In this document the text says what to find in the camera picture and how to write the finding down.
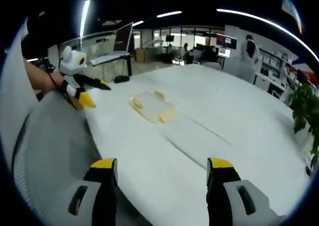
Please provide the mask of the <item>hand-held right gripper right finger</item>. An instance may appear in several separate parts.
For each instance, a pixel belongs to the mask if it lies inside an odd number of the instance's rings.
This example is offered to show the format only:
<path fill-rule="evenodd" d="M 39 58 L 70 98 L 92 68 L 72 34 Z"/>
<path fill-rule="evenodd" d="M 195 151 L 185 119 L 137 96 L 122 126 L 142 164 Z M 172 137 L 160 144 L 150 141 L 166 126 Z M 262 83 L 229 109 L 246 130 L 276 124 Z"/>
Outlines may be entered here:
<path fill-rule="evenodd" d="M 227 160 L 207 159 L 206 202 L 210 226 L 279 226 L 269 198 L 248 180 L 242 180 Z"/>

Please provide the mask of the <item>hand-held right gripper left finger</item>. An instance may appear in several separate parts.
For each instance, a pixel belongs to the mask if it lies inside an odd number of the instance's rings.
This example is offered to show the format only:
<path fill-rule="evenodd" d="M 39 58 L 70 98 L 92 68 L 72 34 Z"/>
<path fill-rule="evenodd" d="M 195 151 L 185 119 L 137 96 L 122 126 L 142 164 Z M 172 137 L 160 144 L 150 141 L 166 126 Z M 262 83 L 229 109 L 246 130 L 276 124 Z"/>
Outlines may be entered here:
<path fill-rule="evenodd" d="M 66 204 L 59 209 L 67 213 L 60 226 L 115 226 L 117 213 L 117 159 L 106 158 L 93 163 L 83 179 L 67 192 Z"/>

